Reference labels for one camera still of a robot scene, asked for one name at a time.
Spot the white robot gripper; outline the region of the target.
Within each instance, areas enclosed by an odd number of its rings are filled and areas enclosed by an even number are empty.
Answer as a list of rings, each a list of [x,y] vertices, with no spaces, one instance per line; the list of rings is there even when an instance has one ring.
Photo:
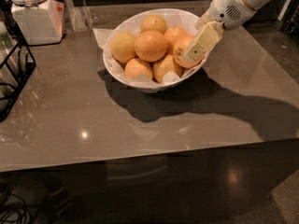
[[[224,29],[238,28],[254,14],[255,10],[243,0],[212,0],[208,13],[203,14],[194,25],[198,32],[184,52],[183,61],[197,61],[221,41]]]

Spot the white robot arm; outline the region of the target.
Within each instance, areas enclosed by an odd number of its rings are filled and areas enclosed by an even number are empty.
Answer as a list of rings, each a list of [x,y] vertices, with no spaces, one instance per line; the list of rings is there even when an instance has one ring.
[[[195,62],[216,46],[226,30],[234,30],[251,19],[271,0],[212,0],[195,24],[197,34],[182,55],[183,61]]]

